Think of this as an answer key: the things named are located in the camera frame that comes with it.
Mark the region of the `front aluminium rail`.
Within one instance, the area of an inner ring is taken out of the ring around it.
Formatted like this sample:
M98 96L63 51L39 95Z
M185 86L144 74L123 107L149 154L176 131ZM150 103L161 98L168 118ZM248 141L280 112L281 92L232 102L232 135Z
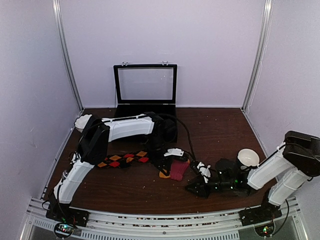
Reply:
M32 198L18 240L58 240L56 221L46 218L42 200ZM66 240L309 240L295 197L288 200L289 214L283 227L270 238L244 226L241 208L194 214L143 215L87 210L87 225L78 226Z

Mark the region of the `white and navy bowl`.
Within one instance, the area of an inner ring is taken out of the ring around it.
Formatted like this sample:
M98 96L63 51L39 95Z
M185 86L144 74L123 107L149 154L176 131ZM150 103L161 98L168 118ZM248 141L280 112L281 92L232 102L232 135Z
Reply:
M243 148L237 154L237 165L242 168L257 167L260 162L259 155L252 149Z

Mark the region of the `aluminium frame post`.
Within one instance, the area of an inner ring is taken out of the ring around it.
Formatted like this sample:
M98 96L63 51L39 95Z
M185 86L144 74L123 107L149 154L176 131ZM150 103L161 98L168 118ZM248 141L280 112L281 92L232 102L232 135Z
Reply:
M246 113L249 110L251 100L254 96L255 88L256 88L256 85L258 82L260 70L262 67L262 59L263 59L264 51L266 49L268 35L269 35L269 31L270 31L273 3L274 3L273 0L265 0L264 1L263 15L262 15L257 50L256 50L256 54L255 54L253 68L252 68L251 75L250 75L248 88L247 88L244 102L243 102L243 105L241 108L244 113Z
M64 24L63 24L63 18L62 18L62 11L61 11L61 3L60 0L53 0L52 1L52 6L53 6L53 13L54 13L54 18L56 22L56 27L59 35L59 41L60 41L60 46L62 50L62 56L63 56L63 62L65 65L67 77L71 86L71 91L74 96L75 102L77 104L77 107L79 111L83 111L84 107L80 98L79 90L75 81L75 76L71 64L71 59L68 51L68 46L67 46L67 40L66 40L66 35L64 31Z

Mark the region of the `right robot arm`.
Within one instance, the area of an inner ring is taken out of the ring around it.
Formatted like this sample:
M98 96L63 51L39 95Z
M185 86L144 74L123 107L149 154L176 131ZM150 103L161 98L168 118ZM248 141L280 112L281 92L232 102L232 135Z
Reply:
M238 152L237 160L218 160L214 168L203 162L191 163L196 178L185 189L197 197L231 191L250 196L278 175L283 175L266 191L256 210L259 220L268 220L282 203L305 182L320 175L320 139L297 131L288 131L284 141L264 161L249 148Z

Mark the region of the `black red orange argyle sock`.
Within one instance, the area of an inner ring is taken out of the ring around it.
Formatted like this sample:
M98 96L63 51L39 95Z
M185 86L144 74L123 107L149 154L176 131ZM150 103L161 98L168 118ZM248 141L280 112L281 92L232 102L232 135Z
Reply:
M126 154L110 154L97 165L99 168L128 168L134 162L147 163L149 161L149 156L146 151L136 151Z

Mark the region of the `maroon purple striped sock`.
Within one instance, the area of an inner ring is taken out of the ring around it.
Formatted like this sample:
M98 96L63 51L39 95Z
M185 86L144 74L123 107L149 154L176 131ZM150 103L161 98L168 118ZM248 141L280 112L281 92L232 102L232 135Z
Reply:
M168 176L164 175L161 171L159 172L159 177L161 179L171 179L177 182L183 180L183 176L190 165L190 160L179 161L174 160L171 164L170 174Z

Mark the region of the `left aluminium frame post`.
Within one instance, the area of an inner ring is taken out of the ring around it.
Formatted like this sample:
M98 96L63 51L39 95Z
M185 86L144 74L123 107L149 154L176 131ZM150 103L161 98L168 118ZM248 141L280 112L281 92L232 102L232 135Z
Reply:
M80 98L79 90L75 81L75 76L71 64L71 59L68 51L68 46L67 46L67 40L66 40L66 35L64 31L64 24L63 24L63 18L62 18L62 11L61 11L61 3L60 0L53 0L52 1L52 6L53 6L53 13L54 13L54 18L56 22L56 27L59 35L59 41L60 41L60 46L62 50L62 56L63 56L63 62L65 65L67 77L71 86L71 91L74 96L75 102L77 104L77 107L79 111L83 111L84 107Z

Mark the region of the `right aluminium frame post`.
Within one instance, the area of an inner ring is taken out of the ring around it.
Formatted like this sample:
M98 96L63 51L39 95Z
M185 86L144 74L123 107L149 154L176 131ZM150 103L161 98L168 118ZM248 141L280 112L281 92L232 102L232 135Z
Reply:
M256 50L256 54L255 54L253 68L252 68L251 75L250 75L248 88L247 88L244 102L243 102L243 105L241 108L244 113L246 113L249 110L251 100L254 96L255 88L256 88L256 85L258 82L260 70L262 67L262 59L263 59L264 51L266 49L268 35L269 35L269 31L270 31L273 3L274 3L273 0L265 0L264 1L263 15L262 15L257 50Z

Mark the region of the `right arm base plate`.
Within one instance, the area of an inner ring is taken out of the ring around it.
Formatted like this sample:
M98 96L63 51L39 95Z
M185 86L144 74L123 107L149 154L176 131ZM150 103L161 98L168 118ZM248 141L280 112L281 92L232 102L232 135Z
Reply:
M263 208L262 206L246 208L241 210L238 214L242 226L268 222L275 218L280 218L283 215L280 209Z

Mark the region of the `black display box with lid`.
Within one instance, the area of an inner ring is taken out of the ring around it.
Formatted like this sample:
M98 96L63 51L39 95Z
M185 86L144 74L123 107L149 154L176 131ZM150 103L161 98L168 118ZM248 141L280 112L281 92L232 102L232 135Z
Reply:
M119 64L113 66L117 107L115 118L145 112L177 115L176 64Z

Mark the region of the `white fluted bowl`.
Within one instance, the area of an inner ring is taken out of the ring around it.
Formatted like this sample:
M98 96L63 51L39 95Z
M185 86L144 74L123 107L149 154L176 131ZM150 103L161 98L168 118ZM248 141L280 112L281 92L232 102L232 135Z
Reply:
M85 114L85 115L82 115L80 117L78 117L75 122L74 122L74 127L75 129L82 133L86 124L88 123L89 119L92 117L93 115L92 114Z

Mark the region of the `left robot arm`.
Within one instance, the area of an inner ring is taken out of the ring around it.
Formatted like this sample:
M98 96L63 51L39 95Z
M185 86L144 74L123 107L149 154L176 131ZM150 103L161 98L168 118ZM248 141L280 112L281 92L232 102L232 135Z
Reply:
M163 174L169 173L171 164L168 157L181 157L184 154L179 148L165 148L165 138L175 129L176 123L154 112L124 118L97 118L90 115L85 119L81 116L76 122L85 125L77 149L69 167L49 195L49 211L61 222L72 218L69 206L73 196L91 169L106 158L110 142L131 136L146 136L148 158Z

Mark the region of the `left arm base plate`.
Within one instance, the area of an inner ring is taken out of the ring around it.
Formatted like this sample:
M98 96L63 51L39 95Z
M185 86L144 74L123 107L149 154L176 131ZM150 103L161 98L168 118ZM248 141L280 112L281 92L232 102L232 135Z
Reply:
M67 223L72 226L86 227L90 213L85 210L68 208L61 211L59 208L50 209L46 212L46 217L57 222Z

